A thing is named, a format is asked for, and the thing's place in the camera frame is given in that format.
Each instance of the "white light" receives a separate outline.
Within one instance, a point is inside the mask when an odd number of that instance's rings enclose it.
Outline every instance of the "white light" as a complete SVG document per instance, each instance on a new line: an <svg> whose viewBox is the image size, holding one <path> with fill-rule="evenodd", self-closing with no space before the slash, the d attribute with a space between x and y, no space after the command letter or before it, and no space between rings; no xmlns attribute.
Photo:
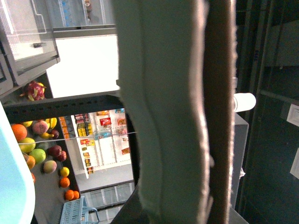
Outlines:
<svg viewBox="0 0 299 224"><path fill-rule="evenodd" d="M7 9L5 0L1 0L1 3L2 3L2 6L3 6L4 14L5 14L7 22L8 22L10 33L14 34L13 24L11 23L11 20L10 20L10 17L9 17L9 13L8 13L8 9Z"/></svg>
<svg viewBox="0 0 299 224"><path fill-rule="evenodd" d="M251 93L234 94L235 112L249 111L256 105L256 98Z"/></svg>

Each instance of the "fruit display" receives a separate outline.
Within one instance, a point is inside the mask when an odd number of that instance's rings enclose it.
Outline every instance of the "fruit display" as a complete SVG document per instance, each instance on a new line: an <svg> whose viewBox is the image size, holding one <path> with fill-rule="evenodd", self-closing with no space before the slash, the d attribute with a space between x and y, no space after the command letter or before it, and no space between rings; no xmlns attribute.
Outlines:
<svg viewBox="0 0 299 224"><path fill-rule="evenodd" d="M51 148L48 149L48 155L51 155L53 157L57 157L61 154L61 147L60 146L52 146Z"/></svg>
<svg viewBox="0 0 299 224"><path fill-rule="evenodd" d="M67 167L62 167L60 169L60 175L62 177L67 177L70 174L70 170Z"/></svg>
<svg viewBox="0 0 299 224"><path fill-rule="evenodd" d="M54 135L45 132L45 133L42 133L42 134L40 135L40 137L41 137L42 139L51 139L51 138L54 137Z"/></svg>
<svg viewBox="0 0 299 224"><path fill-rule="evenodd" d="M19 143L26 143L24 145L19 145L23 153L30 153L36 147L36 142L34 139L28 137L24 138L22 141L19 141Z"/></svg>
<svg viewBox="0 0 299 224"><path fill-rule="evenodd" d="M67 188L69 185L70 185L70 179L69 178L67 178L67 177L64 177L64 178L62 178L61 180L60 180L60 186L62 187L62 188Z"/></svg>
<svg viewBox="0 0 299 224"><path fill-rule="evenodd" d="M24 156L24 160L25 160L25 162L27 162L28 159L29 159L29 156L28 156L26 153L22 153L22 154L23 154L23 156Z"/></svg>
<svg viewBox="0 0 299 224"><path fill-rule="evenodd" d="M20 125L20 124L11 125L11 129L13 130L17 142L22 141L24 138L26 138L27 129L24 125Z"/></svg>
<svg viewBox="0 0 299 224"><path fill-rule="evenodd" d="M31 176L32 176L33 183L36 183L36 177L34 176L33 173L31 173Z"/></svg>
<svg viewBox="0 0 299 224"><path fill-rule="evenodd" d="M36 160L33 156L29 155L28 160L26 161L26 163L27 163L28 168L32 169L36 164Z"/></svg>
<svg viewBox="0 0 299 224"><path fill-rule="evenodd" d="M32 125L33 121L26 121L26 122L23 122L22 124L25 126L25 127L30 127Z"/></svg>
<svg viewBox="0 0 299 224"><path fill-rule="evenodd" d="M50 124L44 120L38 121L32 126L32 130L35 134L44 134L48 131Z"/></svg>
<svg viewBox="0 0 299 224"><path fill-rule="evenodd" d="M76 190L74 190L73 192L74 192L74 197L73 197L72 200L77 200L77 199L79 199L79 198L80 198L80 194L79 194L79 192L76 191Z"/></svg>
<svg viewBox="0 0 299 224"><path fill-rule="evenodd" d="M45 86L42 83L31 81L23 90L20 97L26 96L29 100L41 100L45 98Z"/></svg>
<svg viewBox="0 0 299 224"><path fill-rule="evenodd" d="M59 156L56 157L56 160L63 162L66 160L66 152L65 151L61 151L61 154Z"/></svg>
<svg viewBox="0 0 299 224"><path fill-rule="evenodd" d="M54 160L49 160L46 161L45 164L43 165L43 171L46 174L51 174L53 173L57 168L57 163Z"/></svg>
<svg viewBox="0 0 299 224"><path fill-rule="evenodd" d="M53 129L53 130L50 132L50 134L53 135L52 138L54 138L54 139L58 139L58 137L59 137L59 131L57 131L57 130L55 130L55 129Z"/></svg>
<svg viewBox="0 0 299 224"><path fill-rule="evenodd" d="M74 191L73 190L66 191L64 197L66 200L71 201L74 198Z"/></svg>
<svg viewBox="0 0 299 224"><path fill-rule="evenodd" d="M49 148L49 143L46 141L41 142L41 143L37 144L36 148L41 148L46 151Z"/></svg>
<svg viewBox="0 0 299 224"><path fill-rule="evenodd" d="M36 160L36 164L40 164L44 162L46 159L46 153L40 148L33 149L29 155L33 156L34 159Z"/></svg>
<svg viewBox="0 0 299 224"><path fill-rule="evenodd" d="M50 126L50 129L53 129L57 125L57 118L48 118L45 120Z"/></svg>
<svg viewBox="0 0 299 224"><path fill-rule="evenodd" d="M12 124L11 128L19 143L24 160L31 171L33 182L36 182L36 172L46 174L44 175L46 178L50 174L53 175L57 169L60 169L61 180L59 185L66 190L65 199L75 200L80 197L80 193L69 189L71 183L68 178L70 170L67 167L61 167L61 162L66 160L67 153L60 146L48 141L59 138L59 131L54 129L56 125L57 119L50 118Z"/></svg>

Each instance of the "blue shopping basket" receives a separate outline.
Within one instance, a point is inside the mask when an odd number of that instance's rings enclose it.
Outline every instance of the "blue shopping basket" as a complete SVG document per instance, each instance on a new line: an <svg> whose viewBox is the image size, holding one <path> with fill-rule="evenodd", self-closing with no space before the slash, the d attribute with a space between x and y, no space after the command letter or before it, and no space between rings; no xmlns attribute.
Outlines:
<svg viewBox="0 0 299 224"><path fill-rule="evenodd" d="M89 222L88 215L90 211L95 211L97 222ZM100 222L98 211L95 208L87 206L84 196L80 199L64 203L60 224L97 224Z"/></svg>

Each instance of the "white label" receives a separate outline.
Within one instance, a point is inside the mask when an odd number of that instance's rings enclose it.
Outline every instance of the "white label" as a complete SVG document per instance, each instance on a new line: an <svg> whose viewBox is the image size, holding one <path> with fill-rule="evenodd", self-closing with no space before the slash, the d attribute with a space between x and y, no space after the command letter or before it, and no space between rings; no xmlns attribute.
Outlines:
<svg viewBox="0 0 299 224"><path fill-rule="evenodd" d="M290 173L299 179L299 148L297 149Z"/></svg>

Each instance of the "lemon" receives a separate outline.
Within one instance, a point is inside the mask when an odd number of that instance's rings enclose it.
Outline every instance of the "lemon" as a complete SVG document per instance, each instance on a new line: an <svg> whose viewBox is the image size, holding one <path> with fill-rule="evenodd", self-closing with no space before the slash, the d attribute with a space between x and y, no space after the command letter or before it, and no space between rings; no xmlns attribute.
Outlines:
<svg viewBox="0 0 299 224"><path fill-rule="evenodd" d="M31 121L26 121L26 122L23 122L23 125L25 126L25 127L30 127L31 125L32 125L32 120Z"/></svg>
<svg viewBox="0 0 299 224"><path fill-rule="evenodd" d="M67 167L62 167L60 170L60 175L67 177L70 174L70 170Z"/></svg>
<svg viewBox="0 0 299 224"><path fill-rule="evenodd" d="M25 138L19 143L27 143L27 144L21 144L19 145L20 149L24 153L30 153L35 147L36 147L36 142L32 138Z"/></svg>

